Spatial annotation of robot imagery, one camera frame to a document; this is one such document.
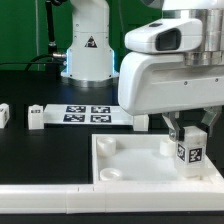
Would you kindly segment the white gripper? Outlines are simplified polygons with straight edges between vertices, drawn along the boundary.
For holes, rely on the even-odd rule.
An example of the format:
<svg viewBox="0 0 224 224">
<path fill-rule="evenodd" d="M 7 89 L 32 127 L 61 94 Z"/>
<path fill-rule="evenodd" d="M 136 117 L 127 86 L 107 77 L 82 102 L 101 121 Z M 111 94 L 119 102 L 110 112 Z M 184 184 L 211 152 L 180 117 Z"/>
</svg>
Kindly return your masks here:
<svg viewBox="0 0 224 224">
<path fill-rule="evenodd" d="M 182 54 L 131 52 L 121 64 L 118 103 L 130 115 L 163 113 L 172 141 L 185 136 L 177 111 L 205 108 L 201 125 L 211 136 L 224 105 L 224 65 L 188 67 Z"/>
</svg>

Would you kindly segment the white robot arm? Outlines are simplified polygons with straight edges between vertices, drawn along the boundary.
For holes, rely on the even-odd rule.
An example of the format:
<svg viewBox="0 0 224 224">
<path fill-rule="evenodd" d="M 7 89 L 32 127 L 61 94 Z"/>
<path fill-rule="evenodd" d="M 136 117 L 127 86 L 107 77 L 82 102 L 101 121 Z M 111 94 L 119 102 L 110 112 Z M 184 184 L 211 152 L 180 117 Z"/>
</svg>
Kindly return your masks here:
<svg viewBox="0 0 224 224">
<path fill-rule="evenodd" d="M 103 84 L 113 72 L 106 0 L 70 0 L 73 41 L 62 76 L 81 86 Z M 158 114 L 170 135 L 186 132 L 176 113 L 202 108 L 211 133 L 224 107 L 224 0 L 141 0 L 162 17 L 125 35 L 118 102 L 131 115 Z"/>
</svg>

